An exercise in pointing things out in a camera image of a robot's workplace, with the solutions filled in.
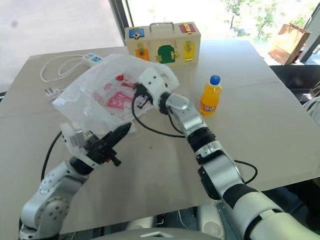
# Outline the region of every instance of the floor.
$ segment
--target floor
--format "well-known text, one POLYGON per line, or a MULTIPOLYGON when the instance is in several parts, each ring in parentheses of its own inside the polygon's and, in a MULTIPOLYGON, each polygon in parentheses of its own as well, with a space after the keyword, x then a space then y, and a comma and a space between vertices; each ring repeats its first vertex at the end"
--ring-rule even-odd
POLYGON ((29 56, 123 46, 108 0, 1 0, 0 93, 29 56))

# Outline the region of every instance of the clear plastic bag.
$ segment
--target clear plastic bag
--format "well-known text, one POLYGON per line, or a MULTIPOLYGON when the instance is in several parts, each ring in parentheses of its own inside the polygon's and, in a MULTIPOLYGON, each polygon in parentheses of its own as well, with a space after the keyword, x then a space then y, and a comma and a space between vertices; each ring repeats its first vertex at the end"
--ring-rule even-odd
MULTIPOLYGON (((105 135, 133 120, 133 87, 149 67, 153 67, 162 76, 170 90, 179 85, 177 77, 164 64, 129 55, 112 54, 71 83, 52 104, 82 129, 105 135)), ((135 108, 136 115, 139 116, 152 107, 147 103, 142 110, 135 108)))

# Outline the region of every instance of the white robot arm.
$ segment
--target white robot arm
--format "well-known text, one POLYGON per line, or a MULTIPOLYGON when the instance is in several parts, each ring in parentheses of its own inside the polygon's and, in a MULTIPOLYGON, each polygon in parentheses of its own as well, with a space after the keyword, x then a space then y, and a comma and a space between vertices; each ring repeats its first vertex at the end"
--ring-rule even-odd
POLYGON ((228 153, 189 100, 170 93, 153 68, 140 76, 136 96, 147 96, 163 114, 173 114, 201 166, 198 173, 210 198, 222 199, 244 240, 319 240, 277 204, 246 184, 228 153))
POLYGON ((131 123, 118 127, 102 139, 91 132, 64 124, 62 137, 74 157, 63 161, 41 181, 38 191, 24 205, 19 229, 20 240, 56 240, 68 214, 73 196, 89 174, 104 162, 119 166, 116 145, 129 131, 131 123))

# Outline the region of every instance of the brown paper bag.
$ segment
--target brown paper bag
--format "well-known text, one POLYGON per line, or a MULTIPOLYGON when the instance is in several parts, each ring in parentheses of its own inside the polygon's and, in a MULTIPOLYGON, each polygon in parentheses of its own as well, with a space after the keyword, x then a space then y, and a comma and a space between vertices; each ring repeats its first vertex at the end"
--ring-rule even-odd
POLYGON ((282 65, 291 64, 310 34, 292 23, 283 24, 268 54, 282 65))

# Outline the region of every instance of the black cable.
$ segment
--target black cable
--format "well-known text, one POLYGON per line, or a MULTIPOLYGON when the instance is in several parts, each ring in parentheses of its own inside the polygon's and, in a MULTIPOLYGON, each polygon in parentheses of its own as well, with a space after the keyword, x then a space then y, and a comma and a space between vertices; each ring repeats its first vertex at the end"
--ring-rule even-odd
POLYGON ((172 117, 171 117, 170 113, 168 113, 168 117, 169 117, 169 120, 170 120, 170 123, 171 123, 172 127, 173 127, 178 133, 184 134, 182 131, 180 131, 180 130, 174 125, 174 122, 172 121, 172 117))
POLYGON ((46 157, 42 166, 42 171, 41 171, 41 181, 45 178, 45 173, 46 173, 46 167, 48 164, 48 160, 51 154, 52 149, 54 148, 54 145, 56 144, 56 141, 58 140, 58 138, 61 136, 62 132, 60 131, 58 133, 58 135, 55 137, 55 139, 53 140, 53 142, 51 143, 48 152, 46 153, 46 157))
POLYGON ((21 217, 19 217, 19 229, 18 229, 18 232, 20 231, 21 228, 22 228, 22 221, 21 221, 21 217))
POLYGON ((133 117, 135 118, 135 120, 136 120, 142 127, 150 130, 151 132, 154 132, 154 133, 160 134, 160 135, 164 135, 164 136, 167 136, 167 137, 182 138, 182 139, 185 137, 185 136, 181 136, 181 135, 172 135, 172 134, 164 133, 164 132, 157 131, 157 130, 151 128, 151 127, 146 126, 146 125, 145 125, 143 122, 141 122, 141 121, 139 120, 139 118, 136 116, 136 113, 135 113, 135 101, 136 101, 136 98, 137 98, 137 96, 134 95, 134 96, 133 96, 133 99, 132 99, 132 102, 131 102, 131 108, 132 108, 131 111, 132 111, 132 115, 133 115, 133 117))
POLYGON ((255 180, 255 178, 258 175, 258 169, 257 169, 257 167, 255 165, 252 165, 251 163, 248 163, 248 162, 245 162, 245 161, 239 161, 239 160, 234 160, 234 161, 236 163, 238 163, 238 164, 247 165, 247 166, 249 166, 249 167, 254 169, 254 175, 248 181, 245 181, 244 184, 251 183, 253 180, 255 180))

